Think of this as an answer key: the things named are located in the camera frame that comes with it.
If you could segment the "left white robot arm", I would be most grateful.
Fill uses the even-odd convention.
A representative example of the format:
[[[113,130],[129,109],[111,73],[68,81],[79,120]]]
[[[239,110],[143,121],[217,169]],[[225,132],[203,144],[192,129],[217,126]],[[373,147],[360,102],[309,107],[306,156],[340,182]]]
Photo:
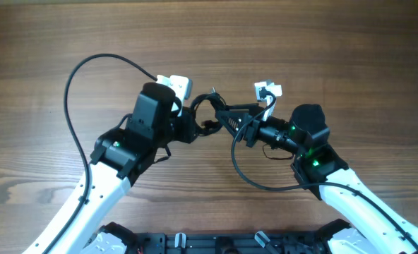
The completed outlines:
[[[158,76],[146,83],[133,113],[95,142],[90,161],[72,194],[26,253],[124,253],[133,241],[97,226],[128,193],[139,176],[157,163],[160,148],[191,142],[191,113],[183,106],[191,94],[188,78]]]

